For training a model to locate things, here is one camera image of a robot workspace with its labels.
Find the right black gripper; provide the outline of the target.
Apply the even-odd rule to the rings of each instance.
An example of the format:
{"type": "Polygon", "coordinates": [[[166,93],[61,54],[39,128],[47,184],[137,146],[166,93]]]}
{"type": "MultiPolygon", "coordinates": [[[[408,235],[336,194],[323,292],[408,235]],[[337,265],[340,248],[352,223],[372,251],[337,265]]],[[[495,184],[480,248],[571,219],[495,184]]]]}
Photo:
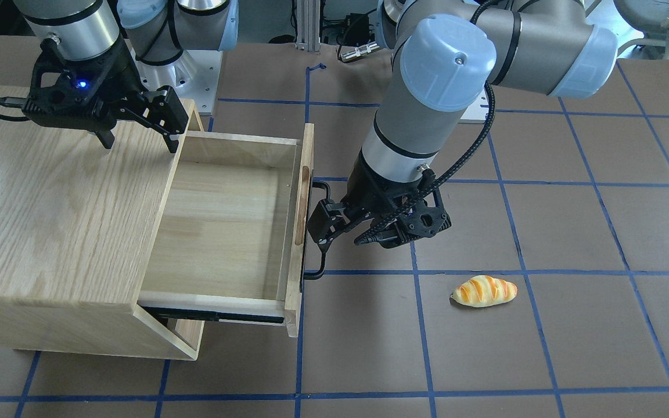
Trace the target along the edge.
{"type": "Polygon", "coordinates": [[[185,132],[189,116],[173,87],[145,91],[122,35],[108,50],[91,59],[64,58],[56,42],[45,39],[35,61],[30,90],[22,113],[43,127],[95,132],[111,150],[112,128],[118,118],[135,121],[158,132],[170,153],[178,150],[176,136],[185,132]]]}

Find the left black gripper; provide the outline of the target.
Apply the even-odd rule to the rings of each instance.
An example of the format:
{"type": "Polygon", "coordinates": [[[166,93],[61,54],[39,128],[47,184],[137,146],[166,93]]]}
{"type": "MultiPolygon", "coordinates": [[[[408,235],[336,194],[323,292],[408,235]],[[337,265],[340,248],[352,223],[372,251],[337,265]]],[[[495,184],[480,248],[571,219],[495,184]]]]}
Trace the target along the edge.
{"type": "MultiPolygon", "coordinates": [[[[332,244],[339,235],[367,219],[371,219],[370,225],[375,226],[419,195],[435,178],[435,172],[427,169],[414,182],[393,182],[377,174],[359,154],[348,178],[343,202],[332,200],[327,205],[331,217],[329,241],[332,244]]],[[[354,243],[356,246],[379,243],[382,247],[398,247],[423,237],[433,237],[450,228],[451,218],[444,209],[439,190],[433,191],[431,196],[436,204],[434,207],[429,207],[424,198],[406,214],[398,215],[385,229],[365,238],[356,238],[354,243]]]]}

